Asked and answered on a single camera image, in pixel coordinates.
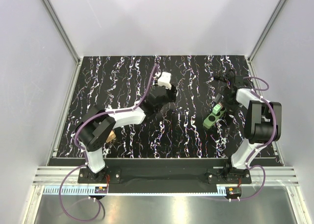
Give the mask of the aluminium frame rail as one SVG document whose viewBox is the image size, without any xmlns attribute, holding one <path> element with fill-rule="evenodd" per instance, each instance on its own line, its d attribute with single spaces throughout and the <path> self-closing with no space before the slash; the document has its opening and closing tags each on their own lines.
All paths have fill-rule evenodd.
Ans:
<svg viewBox="0 0 314 224">
<path fill-rule="evenodd" d="M 61 110 L 59 119 L 58 119 L 57 127 L 55 130 L 54 136 L 53 136 L 53 140 L 51 143 L 49 154 L 48 154 L 48 157 L 47 157 L 47 160 L 45 163 L 45 166 L 47 166 L 50 159 L 53 158 L 53 155 L 55 154 L 55 152 L 57 151 L 57 149 L 59 147 L 59 142 L 61 140 L 63 127 L 64 127 L 64 124 L 66 121 L 66 115 L 67 115 L 66 111 L 69 109 L 69 106 L 70 106 L 70 97 L 74 91 L 75 81 L 76 81 L 77 76 L 78 76 L 81 58 L 79 57 L 74 46 L 72 45 L 60 19 L 59 19 L 58 15 L 57 15 L 54 7 L 53 7 L 51 0 L 40 0 L 40 1 L 42 3 L 43 7 L 45 8 L 46 13 L 48 14 L 50 20 L 52 21 L 59 37 L 61 38 L 63 44 L 65 45 L 71 58 L 74 61 L 74 65 L 72 67 L 71 78 L 68 81 L 65 100 L 64 100 L 64 103 L 62 106 L 62 110 Z M 26 201 L 26 206 L 24 209 L 24 216 L 23 216 L 22 220 L 20 221 L 20 223 L 22 223 L 22 224 L 33 224 L 35 222 L 37 211 L 39 208 L 39 204 L 40 204 L 40 201 L 41 201 L 41 198 L 43 195 L 43 189 L 44 189 L 43 185 L 32 184 L 31 191 L 30 191 L 30 194 L 28 196 L 28 200 Z"/>
</svg>

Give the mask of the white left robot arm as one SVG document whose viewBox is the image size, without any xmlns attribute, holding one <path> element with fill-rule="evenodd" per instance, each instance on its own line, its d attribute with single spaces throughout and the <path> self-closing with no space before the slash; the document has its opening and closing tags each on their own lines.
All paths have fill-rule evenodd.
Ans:
<svg viewBox="0 0 314 224">
<path fill-rule="evenodd" d="M 117 128 L 141 124 L 154 117 L 167 104 L 176 101 L 177 87 L 156 86 L 134 107 L 104 110 L 93 106 L 76 127 L 75 144 L 83 150 L 89 177 L 96 183 L 105 179 L 103 146 Z"/>
</svg>

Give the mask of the green usb charger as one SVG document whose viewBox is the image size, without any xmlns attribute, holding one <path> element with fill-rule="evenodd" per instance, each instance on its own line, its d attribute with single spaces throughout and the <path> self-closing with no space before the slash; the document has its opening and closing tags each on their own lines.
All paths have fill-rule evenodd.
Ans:
<svg viewBox="0 0 314 224">
<path fill-rule="evenodd" d="M 216 104 L 212 109 L 212 113 L 214 115 L 218 115 L 221 109 L 222 109 L 222 106 L 220 104 Z"/>
</svg>

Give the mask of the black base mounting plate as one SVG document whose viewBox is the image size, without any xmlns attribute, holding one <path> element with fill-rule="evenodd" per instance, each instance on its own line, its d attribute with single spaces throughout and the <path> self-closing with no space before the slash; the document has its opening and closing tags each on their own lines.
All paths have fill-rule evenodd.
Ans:
<svg viewBox="0 0 314 224">
<path fill-rule="evenodd" d="M 229 159 L 219 158 L 109 158 L 105 168 L 92 172 L 79 170 L 80 183 L 122 184 L 133 180 L 147 181 L 199 181 L 209 184 L 251 184 L 247 169 L 234 169 Z"/>
</svg>

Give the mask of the metal front tray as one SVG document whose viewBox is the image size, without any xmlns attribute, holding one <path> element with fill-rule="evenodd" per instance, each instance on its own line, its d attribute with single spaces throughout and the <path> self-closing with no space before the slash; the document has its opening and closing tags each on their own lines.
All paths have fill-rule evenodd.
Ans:
<svg viewBox="0 0 314 224">
<path fill-rule="evenodd" d="M 267 186 L 246 201 L 188 196 L 106 196 L 97 202 L 64 196 L 63 213 L 57 195 L 43 195 L 36 224 L 76 224 L 95 217 L 95 224 L 310 224 L 295 187 Z"/>
</svg>

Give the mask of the green power strip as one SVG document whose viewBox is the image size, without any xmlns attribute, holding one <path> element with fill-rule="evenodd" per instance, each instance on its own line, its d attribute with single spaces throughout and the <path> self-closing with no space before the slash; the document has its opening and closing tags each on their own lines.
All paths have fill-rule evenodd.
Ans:
<svg viewBox="0 0 314 224">
<path fill-rule="evenodd" d="M 204 121 L 203 121 L 203 127 L 205 129 L 210 129 L 223 116 L 225 111 L 226 111 L 226 108 L 224 106 L 222 106 L 222 109 L 218 115 L 214 115 L 212 112 L 210 112 L 210 114 L 208 116 L 206 116 Z"/>
</svg>

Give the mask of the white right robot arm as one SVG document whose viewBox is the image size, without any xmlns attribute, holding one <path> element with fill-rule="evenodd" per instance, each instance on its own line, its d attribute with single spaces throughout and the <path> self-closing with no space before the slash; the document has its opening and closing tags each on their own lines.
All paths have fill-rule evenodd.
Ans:
<svg viewBox="0 0 314 224">
<path fill-rule="evenodd" d="M 245 139 L 222 170 L 224 180 L 234 183 L 245 176 L 261 150 L 280 139 L 282 105 L 258 94 L 269 89 L 269 84 L 259 77 L 227 74 L 213 79 L 227 84 L 227 88 L 215 97 L 216 103 L 229 114 L 236 113 L 241 107 L 246 108 Z"/>
</svg>

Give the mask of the beige cube socket adapter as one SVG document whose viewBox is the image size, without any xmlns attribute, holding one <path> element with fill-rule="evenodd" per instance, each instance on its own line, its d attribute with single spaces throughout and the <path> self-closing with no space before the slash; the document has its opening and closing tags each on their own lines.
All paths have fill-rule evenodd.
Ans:
<svg viewBox="0 0 314 224">
<path fill-rule="evenodd" d="M 109 134 L 107 140 L 106 140 L 106 143 L 109 143 L 109 142 L 115 140 L 115 138 L 116 138 L 116 134 L 115 134 L 114 131 L 112 130 L 112 131 L 110 132 L 110 134 Z"/>
</svg>

